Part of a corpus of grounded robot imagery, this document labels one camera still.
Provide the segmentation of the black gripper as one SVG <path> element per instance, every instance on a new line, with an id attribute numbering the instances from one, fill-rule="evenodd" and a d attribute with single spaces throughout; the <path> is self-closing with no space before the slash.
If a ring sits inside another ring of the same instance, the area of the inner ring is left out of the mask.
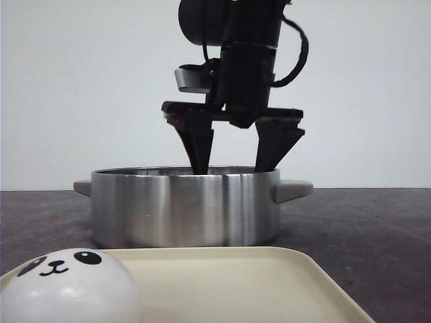
<path id="1" fill-rule="evenodd" d="M 305 134 L 298 127 L 303 113 L 296 109 L 270 108 L 271 89 L 292 82 L 304 67 L 304 52 L 294 68 L 275 80 L 275 49 L 233 46 L 222 49 L 218 81 L 204 103 L 165 101 L 162 111 L 177 131 L 194 174 L 207 174 L 213 142 L 213 121 L 226 121 L 247 129 L 257 128 L 259 144 L 256 172 L 273 171 Z"/>

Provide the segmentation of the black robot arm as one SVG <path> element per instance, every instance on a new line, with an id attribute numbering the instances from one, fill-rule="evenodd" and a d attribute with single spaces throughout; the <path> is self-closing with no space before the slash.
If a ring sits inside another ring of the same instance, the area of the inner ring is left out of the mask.
<path id="1" fill-rule="evenodd" d="M 286 1 L 181 1 L 178 22 L 187 40 L 202 50 L 220 48 L 215 58 L 200 65 L 181 65 L 175 72 L 178 90 L 203 94 L 202 103 L 162 105 L 169 124 L 179 134 L 193 173 L 209 169 L 212 124 L 228 122 L 240 129 L 255 126 L 259 142 L 256 172 L 273 171 L 304 135 L 299 127 L 303 112 L 269 107 L 273 88 L 291 83 L 304 68 L 309 41 L 300 32 L 300 53 L 294 68 L 283 78 L 273 72 L 280 30 L 298 24 L 284 15 Z"/>

